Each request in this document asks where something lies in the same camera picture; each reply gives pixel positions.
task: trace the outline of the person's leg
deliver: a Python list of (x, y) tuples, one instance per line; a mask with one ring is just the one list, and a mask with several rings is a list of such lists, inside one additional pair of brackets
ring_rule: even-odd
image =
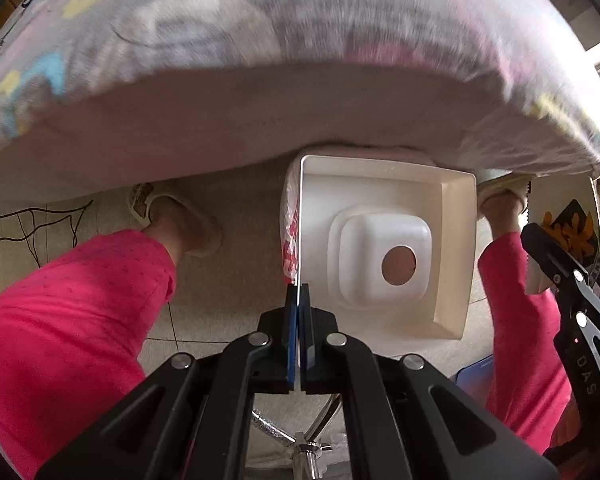
[(493, 234), (478, 261), (494, 331), (494, 378), (486, 407), (542, 453), (571, 395), (553, 343), (560, 313), (550, 291), (525, 294), (518, 197), (509, 191), (495, 195), (481, 211)]
[(143, 232), (97, 236), (0, 294), (0, 445), (32, 478), (144, 379), (137, 357), (202, 244), (195, 216), (157, 198)]

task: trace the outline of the metal screw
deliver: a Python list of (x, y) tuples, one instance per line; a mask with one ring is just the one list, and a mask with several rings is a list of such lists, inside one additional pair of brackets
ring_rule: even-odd
[(422, 370), (424, 368), (424, 359), (418, 354), (407, 354), (402, 358), (402, 364), (409, 370)]
[(577, 312), (576, 313), (576, 322), (581, 326), (581, 327), (586, 327), (587, 325), (587, 316), (584, 315), (584, 312)]
[(191, 366), (191, 356), (188, 354), (176, 354), (171, 358), (171, 366), (176, 370), (184, 370)]
[(347, 336), (340, 332), (331, 332), (327, 336), (327, 343), (331, 346), (344, 346), (347, 344)]
[(248, 341), (252, 346), (264, 346), (269, 342), (269, 336), (264, 332), (253, 332), (249, 334)]

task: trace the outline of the slipper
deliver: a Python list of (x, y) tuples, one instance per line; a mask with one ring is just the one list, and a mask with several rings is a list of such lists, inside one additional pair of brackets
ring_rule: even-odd
[(494, 178), (493, 180), (487, 180), (486, 182), (478, 184), (476, 186), (478, 220), (484, 216), (480, 211), (482, 204), (484, 204), (488, 198), (504, 191), (510, 191), (517, 196), (520, 202), (522, 202), (522, 211), (524, 211), (527, 206), (526, 194), (529, 190), (529, 181), (531, 181), (532, 178), (533, 176), (528, 174), (508, 173), (498, 178)]
[(149, 217), (151, 204), (159, 196), (168, 196), (182, 204), (189, 212), (198, 218), (200, 225), (202, 225), (205, 243), (202, 247), (187, 251), (187, 254), (205, 258), (218, 251), (220, 245), (222, 245), (222, 230), (216, 219), (193, 205), (191, 200), (183, 197), (165, 182), (145, 182), (144, 184), (136, 184), (131, 188), (131, 192), (127, 199), (127, 205), (133, 217), (142, 227), (147, 227), (151, 223)]

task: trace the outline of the black cable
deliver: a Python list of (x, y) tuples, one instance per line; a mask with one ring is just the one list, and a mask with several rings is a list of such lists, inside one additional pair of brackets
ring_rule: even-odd
[[(85, 204), (82, 207), (77, 207), (75, 209), (67, 209), (67, 210), (52, 210), (52, 209), (44, 209), (44, 208), (40, 208), (40, 207), (27, 207), (26, 209), (21, 209), (20, 211), (15, 211), (13, 213), (7, 213), (5, 215), (0, 215), (0, 220), (2, 220), (3, 218), (11, 217), (11, 216), (17, 216), (18, 223), (20, 224), (20, 230), (22, 231), (22, 234), (23, 234), (22, 238), (11, 238), (11, 237), (7, 237), (7, 236), (2, 236), (2, 237), (0, 237), (0, 242), (3, 242), (3, 241), (9, 241), (9, 242), (23, 242), (24, 241), (24, 242), (26, 242), (27, 248), (29, 249), (29, 253), (35, 259), (38, 267), (41, 267), (40, 266), (40, 258), (38, 257), (38, 252), (36, 250), (36, 231), (43, 227), (49, 227), (51, 225), (59, 224), (60, 222), (66, 220), (68, 218), (69, 226), (71, 228), (71, 232), (73, 235), (72, 247), (75, 247), (78, 244), (78, 227), (80, 227), (80, 222), (82, 221), (82, 216), (84, 215), (84, 212), (87, 211), (87, 208), (92, 203), (93, 203), (93, 200), (90, 200), (89, 203)], [(39, 212), (43, 212), (43, 213), (52, 213), (52, 214), (66, 214), (66, 215), (63, 216), (59, 220), (54, 220), (53, 222), (45, 222), (45, 223), (37, 226), (36, 225), (36, 216), (34, 214), (35, 211), (39, 211)], [(78, 221), (76, 222), (75, 228), (74, 228), (73, 216), (71, 215), (71, 213), (75, 213), (78, 211), (80, 211), (80, 216), (78, 216)], [(33, 227), (32, 231), (29, 234), (26, 234), (26, 232), (24, 231), (24, 226), (22, 225), (22, 220), (20, 219), (20, 215), (22, 213), (26, 213), (26, 212), (29, 212), (31, 214), (31, 225)], [(29, 244), (29, 238), (31, 238), (31, 237), (32, 237), (32, 241), (33, 241), (33, 248)]]
[(21, 209), (20, 211), (15, 211), (13, 213), (7, 213), (6, 215), (0, 215), (0, 220), (2, 220), (3, 218), (7, 218), (9, 216), (26, 213), (27, 211), (40, 211), (41, 213), (58, 213), (58, 214), (75, 213), (76, 211), (80, 211), (81, 209), (87, 209), (92, 203), (93, 203), (93, 200), (91, 200), (87, 205), (83, 205), (82, 207), (77, 207), (75, 209), (67, 209), (66, 211), (53, 211), (51, 209), (43, 209), (41, 207), (27, 207), (26, 209)]

